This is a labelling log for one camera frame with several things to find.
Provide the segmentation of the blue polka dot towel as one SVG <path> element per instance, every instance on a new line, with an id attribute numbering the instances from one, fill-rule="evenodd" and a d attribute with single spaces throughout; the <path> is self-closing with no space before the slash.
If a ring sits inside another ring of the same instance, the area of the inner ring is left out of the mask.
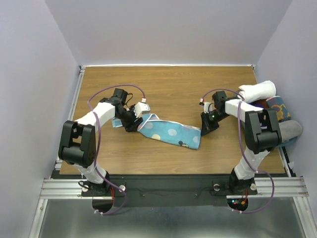
<path id="1" fill-rule="evenodd" d="M 176 146 L 199 149 L 201 130 L 198 127 L 162 120 L 151 113 L 142 115 L 142 119 L 136 131 L 145 137 Z"/>

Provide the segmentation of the yellow and blue cartoon towel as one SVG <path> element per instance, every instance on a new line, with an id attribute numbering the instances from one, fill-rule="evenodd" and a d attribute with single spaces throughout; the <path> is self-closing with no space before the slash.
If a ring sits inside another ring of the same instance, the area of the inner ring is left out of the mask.
<path id="1" fill-rule="evenodd" d="M 291 115 L 287 110 L 283 99 L 280 96 L 274 96 L 266 100 L 267 105 L 276 111 L 279 122 L 288 121 Z"/>

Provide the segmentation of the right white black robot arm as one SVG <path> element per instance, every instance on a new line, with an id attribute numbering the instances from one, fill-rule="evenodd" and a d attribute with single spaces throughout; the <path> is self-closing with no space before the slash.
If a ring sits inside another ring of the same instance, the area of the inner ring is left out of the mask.
<path id="1" fill-rule="evenodd" d="M 244 191 L 255 190 L 254 177 L 260 172 L 260 164 L 282 141 L 275 110 L 248 104 L 242 92 L 234 92 L 232 97 L 228 97 L 223 89 L 211 92 L 212 102 L 206 102 L 204 97 L 199 102 L 204 108 L 201 113 L 201 135 L 215 131 L 221 120 L 234 116 L 238 120 L 242 153 L 242 159 L 232 169 L 228 181 L 214 183 L 214 192 L 219 195 L 240 195 Z"/>

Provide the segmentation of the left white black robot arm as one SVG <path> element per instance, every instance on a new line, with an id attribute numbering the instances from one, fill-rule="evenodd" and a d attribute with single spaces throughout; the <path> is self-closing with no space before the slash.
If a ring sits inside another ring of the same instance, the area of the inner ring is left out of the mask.
<path id="1" fill-rule="evenodd" d="M 136 132 L 143 122 L 142 114 L 150 109 L 145 94 L 140 102 L 127 106 L 129 93 L 121 84 L 112 88 L 111 97 L 102 98 L 86 115 L 75 121 L 67 120 L 62 127 L 58 157 L 86 177 L 86 182 L 79 183 L 83 192 L 106 195 L 114 189 L 109 173 L 97 162 L 101 127 L 111 119 L 119 119 L 126 132 Z"/>

